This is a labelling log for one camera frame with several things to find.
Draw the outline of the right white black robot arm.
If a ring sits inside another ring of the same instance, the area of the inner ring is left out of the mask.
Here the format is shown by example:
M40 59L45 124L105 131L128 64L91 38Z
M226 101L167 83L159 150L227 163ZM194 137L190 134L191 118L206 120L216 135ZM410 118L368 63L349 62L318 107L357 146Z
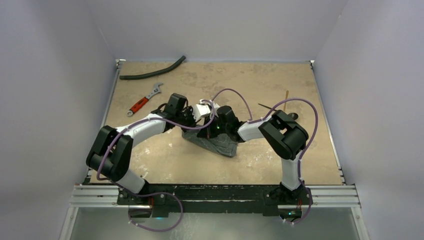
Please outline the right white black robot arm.
M235 154L238 143L265 139L280 157L282 179L279 186L268 193L275 200L298 204L308 195L302 178L302 157L307 149L309 134L289 114L275 111L257 121L240 121L230 106L218 108L211 124L196 132L200 146L217 153Z

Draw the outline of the grey cloth napkin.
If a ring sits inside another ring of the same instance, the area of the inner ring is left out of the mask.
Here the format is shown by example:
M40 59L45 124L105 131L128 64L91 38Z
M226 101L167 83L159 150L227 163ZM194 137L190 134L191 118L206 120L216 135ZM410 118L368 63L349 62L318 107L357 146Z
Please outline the grey cloth napkin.
M232 141L227 134L219 134L214 138L201 138L197 136L201 131L200 129L189 130L182 128L181 130L181 136L184 140L202 149L229 158L236 156L238 143Z

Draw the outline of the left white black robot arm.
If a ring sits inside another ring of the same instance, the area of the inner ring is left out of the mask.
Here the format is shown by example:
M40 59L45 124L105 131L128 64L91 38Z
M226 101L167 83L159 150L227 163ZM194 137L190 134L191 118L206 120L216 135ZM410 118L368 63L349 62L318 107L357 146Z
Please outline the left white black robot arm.
M101 180L110 180L129 191L130 199L142 205L149 199L150 184L130 169L132 150L175 126L183 130L196 127L194 108L185 96L177 93L134 123L121 127L103 126L88 153L86 165L97 171Z

